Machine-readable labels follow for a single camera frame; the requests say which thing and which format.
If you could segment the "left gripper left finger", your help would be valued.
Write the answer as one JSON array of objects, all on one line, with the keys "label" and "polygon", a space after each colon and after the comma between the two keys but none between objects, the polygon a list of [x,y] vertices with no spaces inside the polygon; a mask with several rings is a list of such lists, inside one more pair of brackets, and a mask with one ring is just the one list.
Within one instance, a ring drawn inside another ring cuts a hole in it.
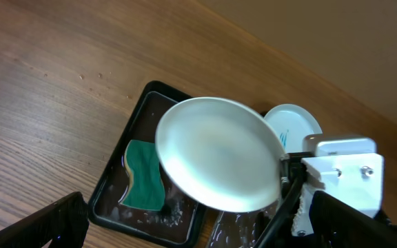
[{"label": "left gripper left finger", "polygon": [[73,192],[0,231],[0,247],[82,247],[88,205]]}]

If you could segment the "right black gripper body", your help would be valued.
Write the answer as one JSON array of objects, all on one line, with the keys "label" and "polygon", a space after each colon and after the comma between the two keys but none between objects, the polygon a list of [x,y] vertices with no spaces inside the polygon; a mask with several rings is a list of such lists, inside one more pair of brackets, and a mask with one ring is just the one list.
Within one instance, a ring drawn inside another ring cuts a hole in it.
[{"label": "right black gripper body", "polygon": [[312,157],[312,152],[297,152],[280,158],[282,203],[279,217],[283,220],[292,219],[299,208],[303,183],[307,181],[307,166],[303,159]]}]

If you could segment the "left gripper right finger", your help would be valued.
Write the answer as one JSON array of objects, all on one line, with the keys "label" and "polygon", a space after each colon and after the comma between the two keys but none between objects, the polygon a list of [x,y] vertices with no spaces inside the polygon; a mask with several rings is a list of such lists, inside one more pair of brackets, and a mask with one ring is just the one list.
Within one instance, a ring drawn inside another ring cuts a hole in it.
[{"label": "left gripper right finger", "polygon": [[397,248],[397,227],[370,218],[317,191],[309,210],[317,247]]}]

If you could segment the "green yellow sponge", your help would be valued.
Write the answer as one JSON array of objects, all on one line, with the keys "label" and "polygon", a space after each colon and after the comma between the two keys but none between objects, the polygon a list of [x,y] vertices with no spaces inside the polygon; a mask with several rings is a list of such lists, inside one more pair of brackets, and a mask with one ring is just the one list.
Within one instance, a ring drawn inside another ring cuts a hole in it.
[{"label": "green yellow sponge", "polygon": [[165,204],[165,187],[155,144],[131,140],[124,151],[122,166],[129,185],[119,202],[145,211],[161,210]]}]

